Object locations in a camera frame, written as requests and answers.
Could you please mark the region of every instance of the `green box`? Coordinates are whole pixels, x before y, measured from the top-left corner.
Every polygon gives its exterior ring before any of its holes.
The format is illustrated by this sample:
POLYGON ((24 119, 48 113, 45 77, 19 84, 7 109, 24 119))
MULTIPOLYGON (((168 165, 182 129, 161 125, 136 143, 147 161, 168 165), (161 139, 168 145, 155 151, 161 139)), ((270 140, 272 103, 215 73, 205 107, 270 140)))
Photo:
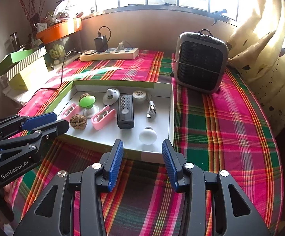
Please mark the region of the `green box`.
POLYGON ((31 55, 34 51, 35 50, 25 50, 10 53, 6 58, 2 60, 2 62, 0 62, 0 76, 7 73, 14 67, 14 65, 31 55))

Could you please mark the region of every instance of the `black remote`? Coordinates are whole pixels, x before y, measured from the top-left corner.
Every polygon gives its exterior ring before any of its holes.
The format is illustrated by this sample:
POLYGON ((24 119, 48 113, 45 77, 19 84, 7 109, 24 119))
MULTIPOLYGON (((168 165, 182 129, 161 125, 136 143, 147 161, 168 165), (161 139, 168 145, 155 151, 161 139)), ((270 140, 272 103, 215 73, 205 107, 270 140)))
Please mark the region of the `black remote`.
POLYGON ((132 129, 134 124, 133 96, 120 96, 118 99, 117 126, 125 130, 132 129))

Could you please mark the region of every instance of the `power strip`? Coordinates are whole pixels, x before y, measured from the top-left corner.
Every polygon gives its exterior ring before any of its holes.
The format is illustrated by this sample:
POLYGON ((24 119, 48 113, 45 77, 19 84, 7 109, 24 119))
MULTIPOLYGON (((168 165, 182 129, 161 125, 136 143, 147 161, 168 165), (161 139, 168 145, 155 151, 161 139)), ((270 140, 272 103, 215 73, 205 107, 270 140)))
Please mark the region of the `power strip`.
MULTIPOLYGON (((93 53, 96 50, 87 51, 86 53, 93 53)), ((139 54, 138 48, 125 48, 118 51, 116 48, 107 49, 104 52, 97 52, 92 55, 80 55, 80 61, 90 60, 106 60, 106 59, 135 59, 139 54)))

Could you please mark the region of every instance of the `yellow box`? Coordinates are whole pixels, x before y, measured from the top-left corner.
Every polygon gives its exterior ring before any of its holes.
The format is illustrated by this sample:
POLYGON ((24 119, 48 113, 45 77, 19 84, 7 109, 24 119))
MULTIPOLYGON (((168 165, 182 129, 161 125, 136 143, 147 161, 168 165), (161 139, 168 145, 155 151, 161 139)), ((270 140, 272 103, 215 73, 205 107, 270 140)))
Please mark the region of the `yellow box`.
POLYGON ((8 82, 15 90, 30 90, 48 80, 48 69, 44 57, 41 57, 17 73, 8 82))

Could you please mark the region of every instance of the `window frame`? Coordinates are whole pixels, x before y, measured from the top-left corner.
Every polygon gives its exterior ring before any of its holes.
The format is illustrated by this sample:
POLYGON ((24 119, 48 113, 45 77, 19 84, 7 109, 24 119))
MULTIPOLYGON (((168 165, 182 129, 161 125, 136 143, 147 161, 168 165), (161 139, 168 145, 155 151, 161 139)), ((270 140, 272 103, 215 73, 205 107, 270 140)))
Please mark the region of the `window frame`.
MULTIPOLYGON (((84 17, 84 19, 92 18, 92 17, 98 16, 98 15, 114 13, 114 12, 138 11, 138 10, 181 11, 181 12, 188 12, 188 13, 193 13, 193 14, 197 14, 197 15, 201 15, 201 16, 206 16, 206 17, 214 19, 215 14, 213 12, 210 12, 210 7, 211 7, 211 0, 208 0, 208 11, 201 10, 198 8, 193 8, 193 7, 181 6, 180 0, 176 0, 176 5, 148 4, 148 0, 145 0, 145 4, 143 4, 143 5, 129 5, 129 6, 123 6, 123 7, 120 6, 120 0, 118 0, 118 7, 117 8, 111 8, 111 9, 107 9, 104 11, 98 11, 97 6, 96 6, 96 0, 95 0, 95 12, 84 17)), ((238 26, 238 24, 239 24, 239 22, 237 21, 238 12, 239 12, 239 0, 237 1, 236 20, 233 20, 233 19, 225 17, 225 16, 219 16, 218 20, 229 23, 233 26, 238 26)))

